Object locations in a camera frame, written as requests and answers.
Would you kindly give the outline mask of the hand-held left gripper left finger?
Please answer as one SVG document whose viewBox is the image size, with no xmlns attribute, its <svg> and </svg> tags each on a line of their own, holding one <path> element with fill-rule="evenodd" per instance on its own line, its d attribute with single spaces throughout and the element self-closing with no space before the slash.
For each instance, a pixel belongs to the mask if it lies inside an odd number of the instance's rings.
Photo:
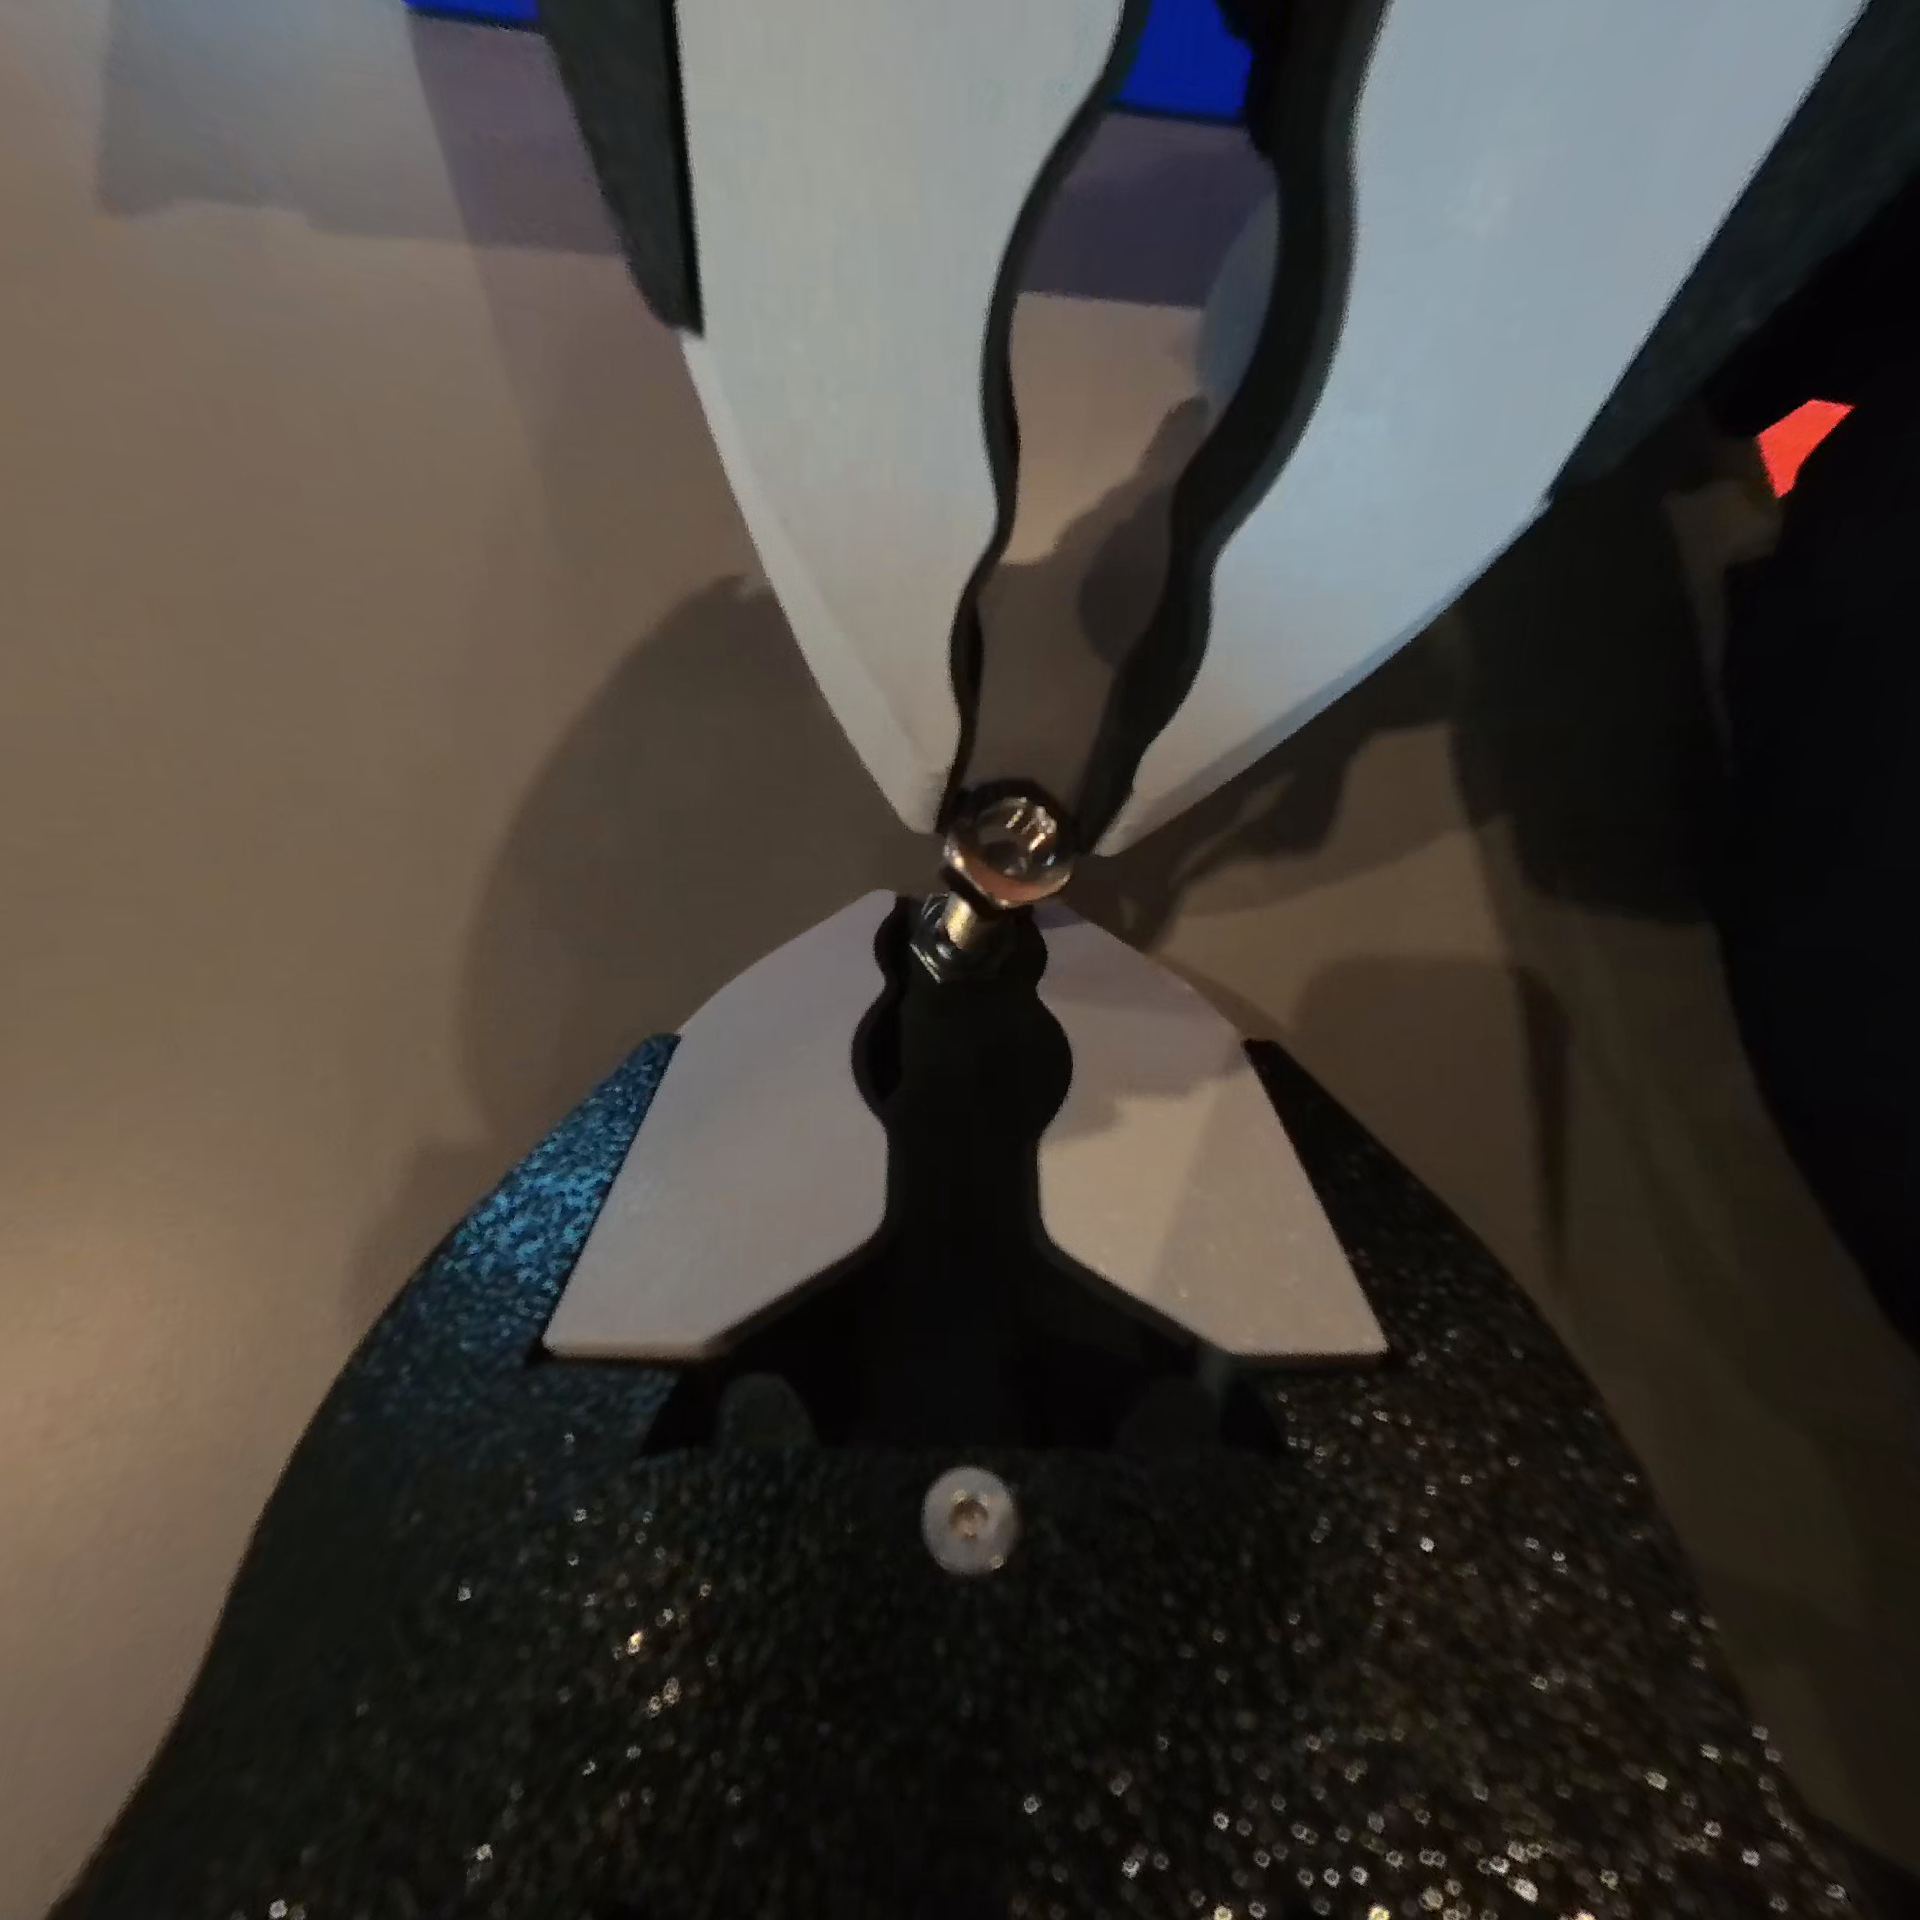
<svg viewBox="0 0 1920 1920">
<path fill-rule="evenodd" d="M 889 1142 L 857 1082 L 897 896 L 768 951 L 679 1030 L 543 1344 L 555 1359 L 696 1363 L 859 1253 Z"/>
</svg>

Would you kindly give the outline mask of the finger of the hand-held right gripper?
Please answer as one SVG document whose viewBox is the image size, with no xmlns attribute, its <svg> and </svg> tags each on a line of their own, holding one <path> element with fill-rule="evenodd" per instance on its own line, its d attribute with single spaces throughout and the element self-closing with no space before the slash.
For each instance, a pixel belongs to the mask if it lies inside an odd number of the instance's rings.
<svg viewBox="0 0 1920 1920">
<path fill-rule="evenodd" d="M 1011 334 L 1145 4 L 688 2 L 683 343 L 766 583 L 898 820 L 975 734 L 1017 517 Z"/>
<path fill-rule="evenodd" d="M 1865 4 L 1303 4 L 1272 298 L 1173 491 L 1085 830 L 1115 855 L 1541 514 Z"/>
</svg>

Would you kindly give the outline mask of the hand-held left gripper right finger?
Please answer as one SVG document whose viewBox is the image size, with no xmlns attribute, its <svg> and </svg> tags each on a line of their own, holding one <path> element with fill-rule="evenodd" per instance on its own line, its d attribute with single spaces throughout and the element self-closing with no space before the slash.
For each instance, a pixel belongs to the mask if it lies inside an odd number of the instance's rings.
<svg viewBox="0 0 1920 1920">
<path fill-rule="evenodd" d="M 1382 1359 L 1386 1333 L 1238 1026 L 1066 906 L 1039 931 L 1041 1006 L 1071 1048 L 1039 1157 L 1048 1238 L 1235 1359 Z"/>
</svg>

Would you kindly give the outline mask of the silver metal bolt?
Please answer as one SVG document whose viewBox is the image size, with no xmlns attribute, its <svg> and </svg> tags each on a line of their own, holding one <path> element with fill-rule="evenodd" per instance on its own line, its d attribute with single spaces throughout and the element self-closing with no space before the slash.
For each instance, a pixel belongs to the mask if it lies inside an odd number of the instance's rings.
<svg viewBox="0 0 1920 1920">
<path fill-rule="evenodd" d="M 920 906 L 907 951 L 937 987 L 1039 987 L 1049 964 L 1041 903 L 985 906 L 959 888 Z"/>
</svg>

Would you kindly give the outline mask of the small red label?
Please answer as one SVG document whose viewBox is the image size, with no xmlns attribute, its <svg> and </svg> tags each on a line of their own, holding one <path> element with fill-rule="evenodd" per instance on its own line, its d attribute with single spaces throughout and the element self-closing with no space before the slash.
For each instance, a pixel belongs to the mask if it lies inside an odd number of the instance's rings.
<svg viewBox="0 0 1920 1920">
<path fill-rule="evenodd" d="M 1787 498 L 1807 461 L 1853 412 L 1853 403 L 1810 397 L 1757 435 L 1757 452 L 1775 498 Z"/>
</svg>

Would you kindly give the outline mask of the blue mat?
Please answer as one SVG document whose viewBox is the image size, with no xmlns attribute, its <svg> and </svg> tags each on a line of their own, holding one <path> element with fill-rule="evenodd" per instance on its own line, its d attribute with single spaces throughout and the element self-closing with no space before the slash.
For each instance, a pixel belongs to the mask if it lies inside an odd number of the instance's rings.
<svg viewBox="0 0 1920 1920">
<path fill-rule="evenodd" d="M 920 106 L 1067 112 L 1115 56 L 1106 106 L 1201 125 L 1242 120 L 1254 53 L 1226 4 L 535 4 L 409 2 L 409 15 L 535 31 L 578 60 L 635 56 L 643 30 L 688 71 L 688 112 L 741 91 L 755 117 L 879 117 Z"/>
</svg>

